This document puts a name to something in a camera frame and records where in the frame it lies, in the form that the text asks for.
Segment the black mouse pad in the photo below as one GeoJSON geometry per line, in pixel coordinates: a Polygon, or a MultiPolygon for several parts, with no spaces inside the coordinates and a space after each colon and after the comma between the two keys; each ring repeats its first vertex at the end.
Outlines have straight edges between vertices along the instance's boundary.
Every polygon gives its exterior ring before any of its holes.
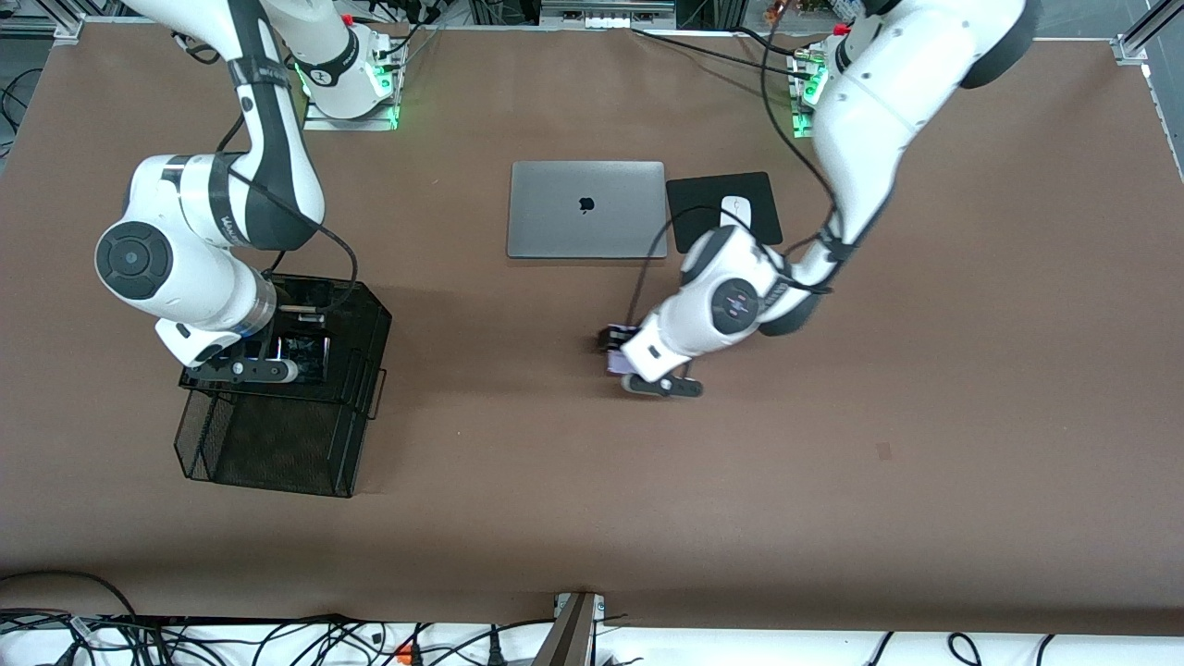
{"type": "MultiPolygon", "coordinates": [[[[766,245],[783,241],[781,223],[777,219],[777,204],[768,174],[732,173],[706,178],[684,178],[667,181],[667,199],[670,214],[694,206],[719,207],[723,197],[744,197],[752,203],[752,232],[766,245]]],[[[674,223],[674,242],[678,251],[687,254],[700,236],[720,225],[719,212],[691,211],[674,223]]]]}

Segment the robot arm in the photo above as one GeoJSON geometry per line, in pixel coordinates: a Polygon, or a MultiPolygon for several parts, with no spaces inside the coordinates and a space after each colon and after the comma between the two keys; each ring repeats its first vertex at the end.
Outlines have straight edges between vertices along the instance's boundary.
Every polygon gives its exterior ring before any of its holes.
{"type": "MultiPolygon", "coordinates": [[[[789,264],[744,226],[701,237],[682,265],[682,289],[622,346],[646,383],[752,333],[800,328],[887,205],[900,159],[953,91],[991,58],[1000,75],[1031,41],[1038,0],[868,0],[845,38],[823,44],[832,72],[813,116],[815,145],[835,210],[803,260],[789,264]],[[1022,34],[1016,38],[1016,32],[1022,34]],[[1000,43],[1009,53],[999,55],[1000,43]],[[757,312],[720,310],[754,294],[757,312]]],[[[625,378],[629,388],[630,378],[625,378]]]]}
{"type": "Polygon", "coordinates": [[[373,51],[380,39],[362,26],[346,26],[328,0],[127,4],[218,51],[251,137],[246,153],[141,162],[123,217],[96,249],[95,265],[107,288],[160,318],[161,340],[184,365],[197,367],[262,329],[276,309],[272,286],[230,248],[298,249],[324,216],[271,18],[314,79],[310,92],[322,110],[342,117],[368,111],[384,95],[372,66],[381,59],[373,51]]]}

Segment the laptop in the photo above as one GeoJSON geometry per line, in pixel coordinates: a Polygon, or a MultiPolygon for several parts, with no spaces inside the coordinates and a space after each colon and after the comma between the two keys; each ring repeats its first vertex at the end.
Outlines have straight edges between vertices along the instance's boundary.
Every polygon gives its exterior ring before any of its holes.
{"type": "MultiPolygon", "coordinates": [[[[514,162],[510,258],[643,258],[664,225],[662,162],[514,162]]],[[[665,233],[652,256],[667,256],[665,233]]]]}

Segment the power cable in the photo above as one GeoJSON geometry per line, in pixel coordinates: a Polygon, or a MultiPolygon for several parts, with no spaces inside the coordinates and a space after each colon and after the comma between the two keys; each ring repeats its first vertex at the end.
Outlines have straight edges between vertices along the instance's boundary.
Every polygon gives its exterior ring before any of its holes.
{"type": "Polygon", "coordinates": [[[757,43],[760,44],[761,46],[767,46],[768,50],[772,51],[772,52],[774,52],[774,53],[780,53],[781,56],[789,56],[789,57],[793,56],[793,50],[792,49],[781,49],[780,46],[773,44],[772,41],[765,39],[764,37],[761,37],[760,33],[758,33],[757,31],[754,31],[752,28],[748,28],[748,27],[745,27],[742,25],[738,25],[735,27],[729,27],[728,32],[739,32],[741,34],[747,34],[748,37],[755,39],[757,43]]]}
{"type": "Polygon", "coordinates": [[[341,294],[337,294],[336,297],[334,297],[333,300],[330,300],[329,305],[317,307],[316,308],[317,314],[328,314],[328,313],[330,313],[330,312],[340,308],[347,300],[349,300],[349,296],[353,295],[354,289],[358,287],[358,255],[354,254],[354,249],[349,246],[349,243],[346,243],[345,241],[342,241],[340,236],[337,236],[336,233],[334,233],[333,231],[330,231],[323,224],[317,224],[317,223],[313,222],[308,216],[305,216],[304,213],[300,212],[298,210],[296,210],[295,206],[292,206],[288,201],[284,201],[283,199],[281,199],[276,194],[271,193],[270,190],[268,190],[263,185],[256,182],[253,179],[243,175],[242,173],[234,171],[233,168],[227,168],[226,171],[232,177],[234,177],[234,179],[237,179],[237,180],[246,184],[247,187],[250,187],[251,190],[255,190],[259,194],[263,194],[263,197],[265,199],[268,199],[269,201],[271,201],[272,204],[275,204],[276,206],[278,206],[281,210],[283,210],[284,212],[287,212],[291,217],[301,220],[305,225],[308,225],[309,228],[311,228],[314,231],[323,233],[329,241],[333,241],[334,243],[336,243],[337,246],[340,246],[346,252],[346,255],[349,256],[349,282],[348,282],[346,289],[341,294]]]}
{"type": "Polygon", "coordinates": [[[18,73],[15,77],[13,77],[13,79],[8,82],[8,85],[5,85],[4,89],[0,90],[0,116],[4,116],[4,120],[8,121],[8,126],[12,127],[13,133],[20,129],[20,123],[25,120],[25,116],[24,114],[21,114],[20,121],[12,117],[12,115],[8,113],[8,100],[12,100],[13,102],[20,104],[22,109],[28,109],[28,103],[21,101],[20,97],[17,97],[14,91],[17,90],[17,84],[19,84],[22,78],[25,78],[31,73],[40,71],[43,71],[43,68],[33,68],[25,70],[18,73]]]}
{"type": "Polygon", "coordinates": [[[894,635],[896,635],[896,632],[887,632],[880,639],[880,643],[876,646],[875,653],[871,654],[868,666],[877,666],[880,664],[880,659],[884,655],[884,649],[888,647],[888,641],[890,641],[894,635]]]}
{"type": "Polygon", "coordinates": [[[1048,643],[1053,642],[1056,634],[1048,634],[1040,641],[1040,646],[1036,648],[1036,666],[1044,666],[1044,649],[1048,648],[1048,643]]]}
{"type": "Polygon", "coordinates": [[[551,625],[554,621],[555,621],[554,617],[547,617],[546,620],[527,620],[525,622],[514,622],[511,625],[504,625],[504,626],[497,627],[496,629],[490,629],[490,630],[484,632],[482,634],[478,634],[478,635],[476,635],[476,636],[474,636],[474,638],[471,638],[471,639],[469,639],[469,640],[466,640],[466,641],[464,641],[464,642],[462,642],[459,645],[456,645],[456,646],[449,648],[448,652],[445,652],[443,655],[433,659],[432,662],[429,664],[427,666],[436,666],[437,664],[439,664],[440,661],[444,661],[449,657],[451,657],[453,654],[459,654],[462,649],[469,647],[470,645],[472,645],[472,643],[475,643],[475,642],[477,642],[480,640],[488,639],[493,634],[500,634],[502,632],[508,632],[510,629],[516,629],[519,627],[528,627],[530,625],[551,625]]]}
{"type": "MultiPolygon", "coordinates": [[[[765,50],[760,57],[761,68],[768,64],[768,53],[772,51],[773,37],[777,34],[777,28],[778,26],[781,25],[781,17],[784,15],[785,12],[783,9],[781,13],[777,14],[777,18],[773,20],[773,26],[768,31],[768,40],[765,43],[765,50]]],[[[830,186],[830,182],[822,174],[818,167],[815,166],[815,164],[810,161],[810,159],[806,158],[805,154],[803,154],[797,146],[793,145],[793,141],[790,140],[789,135],[785,134],[785,129],[783,129],[781,123],[778,122],[777,116],[773,114],[773,105],[768,101],[768,77],[765,75],[764,71],[760,73],[760,100],[761,102],[764,102],[765,113],[768,115],[768,121],[773,123],[773,129],[777,132],[777,135],[781,139],[781,142],[785,143],[785,146],[793,153],[793,155],[798,159],[798,161],[800,161],[806,167],[806,169],[809,169],[810,173],[813,174],[815,180],[817,180],[818,185],[821,185],[823,191],[826,192],[826,197],[830,199],[830,213],[828,213],[826,220],[824,220],[823,224],[828,224],[830,222],[830,216],[834,214],[839,224],[838,236],[841,239],[844,239],[845,242],[845,229],[843,229],[844,226],[843,213],[842,211],[838,210],[838,200],[835,196],[835,190],[830,186]]]]}
{"type": "MultiPolygon", "coordinates": [[[[0,576],[0,583],[17,581],[21,578],[36,578],[36,577],[78,578],[83,581],[90,581],[92,583],[98,583],[107,591],[111,593],[111,595],[114,595],[116,600],[118,600],[120,604],[123,606],[123,608],[128,611],[128,615],[131,617],[133,622],[140,623],[140,617],[136,615],[135,609],[131,607],[131,602],[128,601],[128,597],[126,597],[123,593],[120,591],[118,588],[108,582],[105,578],[96,576],[94,574],[88,574],[85,571],[72,571],[66,569],[41,569],[37,571],[22,571],[19,574],[9,574],[7,576],[0,576]]],[[[161,634],[160,627],[152,627],[152,628],[146,627],[146,633],[147,632],[150,632],[153,638],[155,639],[156,649],[160,653],[162,661],[168,666],[173,666],[173,660],[168,657],[168,651],[165,649],[165,636],[161,634]]],[[[144,651],[144,657],[147,658],[147,649],[144,651]]]]}
{"type": "Polygon", "coordinates": [[[754,63],[752,60],[746,60],[744,58],[736,58],[735,56],[728,56],[727,53],[720,53],[719,51],[712,51],[710,49],[703,49],[702,46],[695,46],[694,44],[687,44],[686,41],[678,41],[677,39],[670,39],[669,37],[662,37],[661,34],[652,34],[652,33],[645,32],[644,30],[638,30],[636,27],[631,27],[629,30],[632,31],[632,32],[635,32],[635,33],[637,33],[637,34],[641,34],[642,37],[645,37],[648,39],[654,39],[654,40],[662,41],[664,44],[670,44],[670,45],[674,45],[674,46],[678,46],[678,47],[682,47],[682,49],[689,49],[691,51],[696,51],[699,53],[703,53],[704,56],[712,56],[713,58],[720,58],[720,59],[723,59],[723,60],[729,60],[729,62],[733,62],[733,63],[736,63],[736,64],[741,64],[741,65],[746,65],[746,66],[749,66],[749,68],[757,68],[759,70],[771,71],[773,73],[783,73],[785,76],[792,76],[793,78],[802,78],[804,81],[810,78],[810,75],[807,75],[805,72],[793,72],[793,71],[790,71],[790,70],[783,70],[780,68],[771,66],[768,64],[768,58],[765,58],[765,60],[761,62],[761,63],[754,63]]]}
{"type": "Polygon", "coordinates": [[[966,666],[983,666],[983,658],[979,657],[979,654],[978,654],[978,646],[974,645],[974,641],[971,640],[971,638],[967,636],[966,634],[964,634],[961,632],[954,632],[954,633],[950,634],[948,636],[946,636],[946,647],[950,648],[950,654],[953,655],[954,659],[957,659],[958,661],[961,661],[966,666]],[[970,659],[966,659],[963,655],[963,653],[958,651],[958,642],[957,641],[959,641],[959,640],[963,641],[963,642],[965,642],[967,646],[970,646],[970,651],[974,655],[974,660],[973,661],[971,661],[970,659]]]}

